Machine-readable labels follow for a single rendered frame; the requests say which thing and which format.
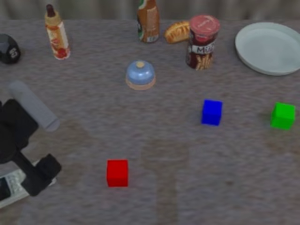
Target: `plate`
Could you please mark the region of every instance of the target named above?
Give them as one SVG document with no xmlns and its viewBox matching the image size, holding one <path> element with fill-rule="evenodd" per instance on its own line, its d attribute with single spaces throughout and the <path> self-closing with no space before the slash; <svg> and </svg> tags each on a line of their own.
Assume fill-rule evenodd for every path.
<svg viewBox="0 0 300 225">
<path fill-rule="evenodd" d="M 235 38 L 238 56 L 251 69 L 267 75 L 288 75 L 300 69 L 300 34 L 272 22 L 253 23 Z"/>
</svg>

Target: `red cube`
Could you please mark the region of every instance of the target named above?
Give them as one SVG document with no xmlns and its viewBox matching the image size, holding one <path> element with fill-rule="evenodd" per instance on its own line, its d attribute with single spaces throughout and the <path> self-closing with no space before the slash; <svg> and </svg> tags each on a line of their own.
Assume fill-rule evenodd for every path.
<svg viewBox="0 0 300 225">
<path fill-rule="evenodd" d="M 107 160 L 106 181 L 109 187 L 128 187 L 128 161 L 126 159 Z"/>
</svg>

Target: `orange bottle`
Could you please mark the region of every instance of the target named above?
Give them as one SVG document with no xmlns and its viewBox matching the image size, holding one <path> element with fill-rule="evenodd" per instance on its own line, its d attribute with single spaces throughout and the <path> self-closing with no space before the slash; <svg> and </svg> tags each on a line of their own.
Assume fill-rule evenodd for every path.
<svg viewBox="0 0 300 225">
<path fill-rule="evenodd" d="M 70 56 L 70 47 L 64 23 L 52 5 L 48 4 L 46 9 L 45 24 L 54 57 L 58 60 L 67 59 Z"/>
<path fill-rule="evenodd" d="M 153 43 L 159 37 L 159 11 L 155 0 L 140 0 L 137 11 L 138 36 L 145 43 Z"/>
</svg>

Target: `croissant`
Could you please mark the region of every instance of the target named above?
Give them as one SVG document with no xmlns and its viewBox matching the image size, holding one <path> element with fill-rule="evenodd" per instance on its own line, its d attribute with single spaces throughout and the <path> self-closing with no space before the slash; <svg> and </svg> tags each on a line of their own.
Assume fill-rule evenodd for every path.
<svg viewBox="0 0 300 225">
<path fill-rule="evenodd" d="M 165 31 L 165 39 L 169 44 L 174 44 L 180 41 L 188 40 L 189 36 L 189 21 L 181 21 L 173 23 Z"/>
</svg>

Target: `blue dome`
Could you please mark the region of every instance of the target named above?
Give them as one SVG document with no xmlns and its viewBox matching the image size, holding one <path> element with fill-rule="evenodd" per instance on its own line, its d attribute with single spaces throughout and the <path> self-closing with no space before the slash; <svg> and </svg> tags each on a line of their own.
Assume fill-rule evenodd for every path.
<svg viewBox="0 0 300 225">
<path fill-rule="evenodd" d="M 126 76 L 132 84 L 146 85 L 153 81 L 155 72 L 150 63 L 143 60 L 137 60 L 128 66 Z"/>
</svg>

